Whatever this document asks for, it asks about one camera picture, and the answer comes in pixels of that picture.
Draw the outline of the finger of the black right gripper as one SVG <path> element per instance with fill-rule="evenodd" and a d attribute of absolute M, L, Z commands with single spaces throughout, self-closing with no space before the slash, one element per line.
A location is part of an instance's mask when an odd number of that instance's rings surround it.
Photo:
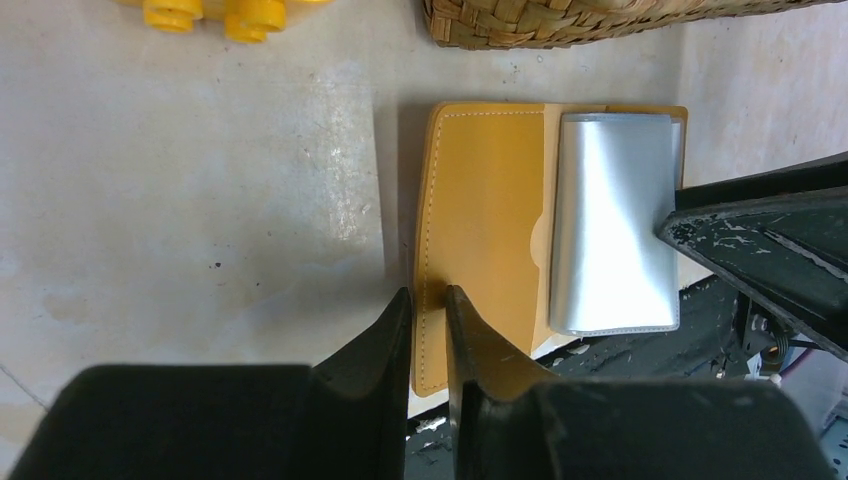
<path fill-rule="evenodd" d="M 683 189 L 657 236 L 847 358 L 845 153 Z"/>

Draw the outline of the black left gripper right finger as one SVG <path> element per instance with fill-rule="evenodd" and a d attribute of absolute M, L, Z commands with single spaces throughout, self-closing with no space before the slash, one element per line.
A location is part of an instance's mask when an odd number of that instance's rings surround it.
<path fill-rule="evenodd" d="M 459 479 L 830 479 L 773 383 L 564 378 L 445 295 Z"/>

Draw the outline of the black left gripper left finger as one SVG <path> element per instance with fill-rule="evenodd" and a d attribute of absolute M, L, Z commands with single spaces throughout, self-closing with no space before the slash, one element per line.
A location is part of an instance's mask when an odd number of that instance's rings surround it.
<path fill-rule="evenodd" d="M 399 479 L 412 301 L 318 365 L 88 368 L 60 392 L 15 479 Z"/>

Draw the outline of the yellow leather card holder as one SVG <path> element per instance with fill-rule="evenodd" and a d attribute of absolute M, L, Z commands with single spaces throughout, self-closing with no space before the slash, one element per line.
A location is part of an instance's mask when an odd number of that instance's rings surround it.
<path fill-rule="evenodd" d="M 413 267 L 411 387 L 448 386 L 444 293 L 461 286 L 488 324 L 534 358 L 571 337 L 548 327 L 555 176 L 566 114 L 661 114 L 678 105 L 451 102 L 430 116 Z"/>

